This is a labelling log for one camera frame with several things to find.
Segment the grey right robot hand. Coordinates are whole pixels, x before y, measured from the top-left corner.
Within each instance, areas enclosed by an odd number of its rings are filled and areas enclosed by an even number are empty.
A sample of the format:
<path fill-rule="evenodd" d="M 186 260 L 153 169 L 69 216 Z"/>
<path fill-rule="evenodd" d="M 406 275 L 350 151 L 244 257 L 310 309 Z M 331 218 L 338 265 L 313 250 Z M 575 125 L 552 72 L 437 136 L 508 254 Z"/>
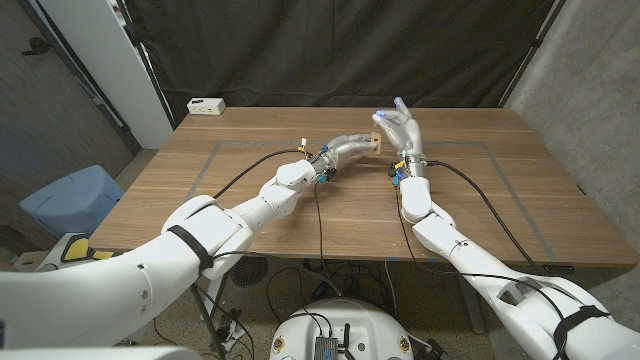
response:
<path fill-rule="evenodd" d="M 419 124 L 401 97 L 396 97 L 394 104 L 394 110 L 377 110 L 372 119 L 397 149 L 397 156 L 405 161 L 410 176 L 424 177 L 426 156 L 423 152 Z"/>

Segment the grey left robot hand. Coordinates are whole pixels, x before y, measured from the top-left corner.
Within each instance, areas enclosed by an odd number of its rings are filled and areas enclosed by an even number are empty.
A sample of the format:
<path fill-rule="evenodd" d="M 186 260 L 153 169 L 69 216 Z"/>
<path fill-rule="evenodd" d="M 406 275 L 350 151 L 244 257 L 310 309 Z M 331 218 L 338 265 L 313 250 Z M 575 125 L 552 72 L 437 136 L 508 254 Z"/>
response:
<path fill-rule="evenodd" d="M 353 156 L 373 152 L 376 148 L 370 134 L 341 135 L 329 141 L 310 163 L 315 172 L 321 174 L 330 168 L 337 169 Z"/>

